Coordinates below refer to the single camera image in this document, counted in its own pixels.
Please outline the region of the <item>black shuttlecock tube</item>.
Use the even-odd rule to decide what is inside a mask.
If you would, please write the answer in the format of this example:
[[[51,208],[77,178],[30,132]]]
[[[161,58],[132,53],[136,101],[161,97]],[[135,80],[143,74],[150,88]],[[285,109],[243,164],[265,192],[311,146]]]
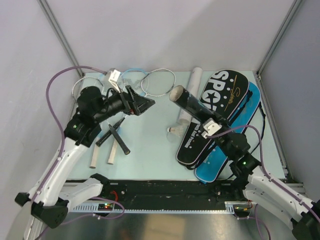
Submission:
[[[220,121],[222,119],[221,115],[206,107],[182,85],[178,85],[171,90],[169,100],[202,124],[210,118],[214,121]]]

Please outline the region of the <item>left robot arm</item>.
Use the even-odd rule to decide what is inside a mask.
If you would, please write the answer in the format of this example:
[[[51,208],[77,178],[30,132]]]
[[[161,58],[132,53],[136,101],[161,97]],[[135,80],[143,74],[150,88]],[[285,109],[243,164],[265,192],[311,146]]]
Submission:
[[[113,91],[110,97],[102,95],[96,86],[84,88],[77,99],[76,113],[62,132],[60,148],[40,180],[28,192],[18,193],[15,202],[20,206],[31,203],[31,215],[54,229],[74,207],[96,197],[107,199],[111,194],[110,181],[98,173],[77,185],[73,192],[63,193],[62,188],[78,160],[100,134],[103,121],[120,112],[139,116],[155,103],[129,85],[126,91]]]

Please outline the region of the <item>white shuttlecock tube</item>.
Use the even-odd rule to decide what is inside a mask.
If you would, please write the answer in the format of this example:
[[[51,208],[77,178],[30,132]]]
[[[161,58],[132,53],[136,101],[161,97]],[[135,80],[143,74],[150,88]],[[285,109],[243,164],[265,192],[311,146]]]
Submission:
[[[190,78],[186,87],[187,91],[189,91],[195,97],[198,95],[202,74],[203,69],[201,67],[195,67],[190,74]],[[188,126],[191,122],[191,119],[192,116],[185,110],[181,109],[177,123],[182,126]]]

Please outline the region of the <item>feather shuttlecock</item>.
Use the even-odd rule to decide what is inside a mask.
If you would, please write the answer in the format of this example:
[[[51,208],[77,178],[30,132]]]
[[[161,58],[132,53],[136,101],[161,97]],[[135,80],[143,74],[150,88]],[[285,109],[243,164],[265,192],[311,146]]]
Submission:
[[[183,126],[168,127],[166,132],[180,138],[185,133],[185,128]]]

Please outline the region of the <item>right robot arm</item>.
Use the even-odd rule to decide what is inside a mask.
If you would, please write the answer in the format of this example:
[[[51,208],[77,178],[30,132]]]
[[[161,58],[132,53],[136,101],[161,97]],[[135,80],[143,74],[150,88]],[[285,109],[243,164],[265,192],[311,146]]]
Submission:
[[[230,168],[236,176],[231,187],[234,199],[254,201],[281,220],[297,240],[320,238],[318,201],[303,196],[267,171],[264,160],[249,153],[250,145],[244,134],[212,118],[200,124],[202,137],[213,139],[232,161]]]

